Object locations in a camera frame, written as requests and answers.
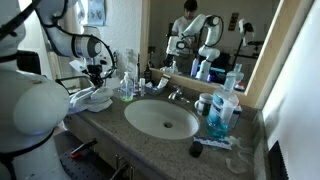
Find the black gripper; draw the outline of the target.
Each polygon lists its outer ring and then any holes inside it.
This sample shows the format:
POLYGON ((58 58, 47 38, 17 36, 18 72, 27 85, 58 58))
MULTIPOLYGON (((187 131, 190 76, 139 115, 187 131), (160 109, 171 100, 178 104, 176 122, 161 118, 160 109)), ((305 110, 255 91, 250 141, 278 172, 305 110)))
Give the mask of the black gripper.
POLYGON ((97 87, 101 87, 103 84, 103 79, 101 77, 102 66, 101 65, 88 65, 88 73, 90 76, 90 81, 97 87))

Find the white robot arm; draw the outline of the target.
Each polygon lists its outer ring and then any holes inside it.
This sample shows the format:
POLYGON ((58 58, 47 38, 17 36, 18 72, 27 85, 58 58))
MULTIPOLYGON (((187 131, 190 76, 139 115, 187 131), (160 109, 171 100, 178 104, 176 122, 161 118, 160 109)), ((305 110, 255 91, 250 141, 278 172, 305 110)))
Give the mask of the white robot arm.
POLYGON ((62 30, 58 21, 77 0, 32 0, 22 10, 18 0, 0 8, 0 179, 68 180, 57 154, 53 132, 79 102, 94 110, 111 104, 113 91, 101 82, 70 95, 47 77, 19 69, 24 21, 36 13, 59 56, 94 58, 103 42, 93 35, 62 30))

